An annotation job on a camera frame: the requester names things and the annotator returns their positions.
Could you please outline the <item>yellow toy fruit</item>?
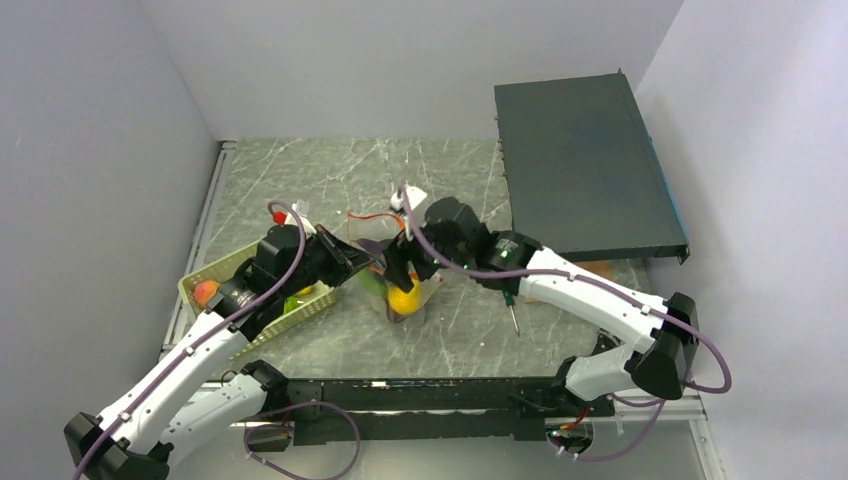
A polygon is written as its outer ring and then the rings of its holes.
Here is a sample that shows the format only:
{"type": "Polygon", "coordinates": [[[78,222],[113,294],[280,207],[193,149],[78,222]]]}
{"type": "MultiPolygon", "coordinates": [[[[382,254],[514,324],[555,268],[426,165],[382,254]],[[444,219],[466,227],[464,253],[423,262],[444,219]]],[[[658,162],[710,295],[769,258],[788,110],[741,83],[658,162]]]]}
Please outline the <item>yellow toy fruit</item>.
{"type": "Polygon", "coordinates": [[[412,279],[413,287],[403,291],[396,285],[391,285],[387,290],[387,304],[391,310],[400,314],[414,314],[423,304],[421,282],[417,278],[412,279]]]}

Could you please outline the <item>clear zip top bag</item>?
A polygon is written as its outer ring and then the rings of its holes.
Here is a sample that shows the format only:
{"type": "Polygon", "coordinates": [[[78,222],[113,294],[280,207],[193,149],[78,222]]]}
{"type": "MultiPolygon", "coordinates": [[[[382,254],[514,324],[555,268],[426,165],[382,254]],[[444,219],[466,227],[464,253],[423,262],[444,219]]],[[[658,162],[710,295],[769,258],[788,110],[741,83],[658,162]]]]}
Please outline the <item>clear zip top bag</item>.
{"type": "Polygon", "coordinates": [[[444,284],[444,278],[436,273],[428,280],[420,280],[409,265],[414,288],[408,293],[386,279],[385,251],[397,234],[404,232],[404,220],[393,213],[357,215],[348,212],[346,216],[347,242],[374,258],[356,275],[357,295],[391,324],[421,324],[426,318],[425,306],[444,284]]]}

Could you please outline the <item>dark purple toy eggplant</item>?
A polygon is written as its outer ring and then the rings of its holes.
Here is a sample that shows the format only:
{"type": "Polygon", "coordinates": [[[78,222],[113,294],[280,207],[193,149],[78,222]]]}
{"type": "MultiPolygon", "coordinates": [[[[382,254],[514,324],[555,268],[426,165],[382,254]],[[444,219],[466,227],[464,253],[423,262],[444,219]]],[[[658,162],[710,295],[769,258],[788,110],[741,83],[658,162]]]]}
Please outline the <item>dark purple toy eggplant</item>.
{"type": "Polygon", "coordinates": [[[368,238],[359,238],[355,240],[356,244],[368,252],[375,260],[375,263],[385,267],[386,258],[385,252],[387,248],[387,243],[385,241],[376,241],[368,238]]]}

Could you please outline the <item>green toy cucumber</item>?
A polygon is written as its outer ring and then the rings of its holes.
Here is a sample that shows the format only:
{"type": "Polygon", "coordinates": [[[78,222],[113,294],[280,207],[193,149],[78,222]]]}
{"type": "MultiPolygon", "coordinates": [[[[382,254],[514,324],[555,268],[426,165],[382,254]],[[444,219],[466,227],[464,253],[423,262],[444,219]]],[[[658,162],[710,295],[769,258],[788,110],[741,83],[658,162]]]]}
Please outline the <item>green toy cucumber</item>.
{"type": "Polygon", "coordinates": [[[384,299],[387,294],[387,285],[384,278],[370,269],[361,271],[357,278],[364,291],[371,296],[384,299]]]}

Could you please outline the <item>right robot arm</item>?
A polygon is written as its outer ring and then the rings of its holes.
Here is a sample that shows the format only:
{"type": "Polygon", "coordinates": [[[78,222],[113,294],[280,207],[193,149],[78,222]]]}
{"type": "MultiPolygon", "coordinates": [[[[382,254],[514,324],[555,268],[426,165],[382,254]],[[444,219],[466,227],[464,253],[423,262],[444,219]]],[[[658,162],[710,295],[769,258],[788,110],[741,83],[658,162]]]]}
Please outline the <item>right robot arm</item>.
{"type": "Polygon", "coordinates": [[[418,221],[413,214],[426,198],[416,187],[392,195],[390,208],[401,216],[403,229],[384,253],[389,282],[409,292],[417,282],[451,270],[486,289],[573,313],[618,340],[604,353],[564,361],[550,391],[553,406],[564,415],[631,388],[662,400],[683,396],[699,345],[691,297],[627,289],[526,235],[489,230],[454,197],[431,203],[418,221]]]}

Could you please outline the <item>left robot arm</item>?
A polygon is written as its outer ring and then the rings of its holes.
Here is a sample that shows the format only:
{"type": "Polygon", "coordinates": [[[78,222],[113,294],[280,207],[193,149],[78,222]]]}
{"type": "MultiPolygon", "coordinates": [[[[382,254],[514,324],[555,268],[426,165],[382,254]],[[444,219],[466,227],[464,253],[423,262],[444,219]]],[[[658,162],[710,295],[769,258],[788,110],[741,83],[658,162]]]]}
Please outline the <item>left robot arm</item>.
{"type": "Polygon", "coordinates": [[[372,263],[323,227],[274,226],[225,280],[182,340],[126,394],[64,429],[80,479],[164,479],[187,454],[230,424],[279,417],[288,378],[257,360],[215,392],[190,399],[211,375],[283,314],[306,287],[338,287],[372,263]]]}

